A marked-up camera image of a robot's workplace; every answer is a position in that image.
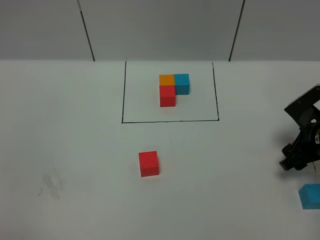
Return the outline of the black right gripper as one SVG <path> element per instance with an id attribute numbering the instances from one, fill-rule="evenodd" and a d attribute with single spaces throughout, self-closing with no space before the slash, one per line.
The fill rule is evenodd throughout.
<path id="1" fill-rule="evenodd" d="M 320 159 L 320 118 L 315 119 L 312 116 L 311 120 L 302 119 L 295 122 L 300 132 L 292 143 L 282 149 L 284 159 L 279 162 L 285 171 L 300 171 L 307 164 Z"/>

